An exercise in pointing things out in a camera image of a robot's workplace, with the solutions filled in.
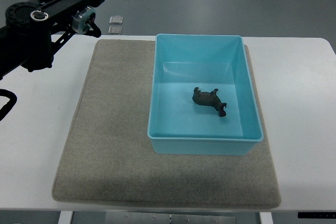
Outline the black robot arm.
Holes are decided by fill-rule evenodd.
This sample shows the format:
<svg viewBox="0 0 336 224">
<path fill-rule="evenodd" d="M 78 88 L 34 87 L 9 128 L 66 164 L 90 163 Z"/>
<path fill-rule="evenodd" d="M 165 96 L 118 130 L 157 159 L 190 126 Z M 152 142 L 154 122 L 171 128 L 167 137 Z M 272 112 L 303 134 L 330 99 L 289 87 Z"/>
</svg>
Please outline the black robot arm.
<svg viewBox="0 0 336 224">
<path fill-rule="evenodd" d="M 7 8 L 1 28 L 1 77 L 19 66 L 51 68 L 54 54 L 75 34 L 99 38 L 95 10 L 105 0 L 29 0 Z"/>
</svg>

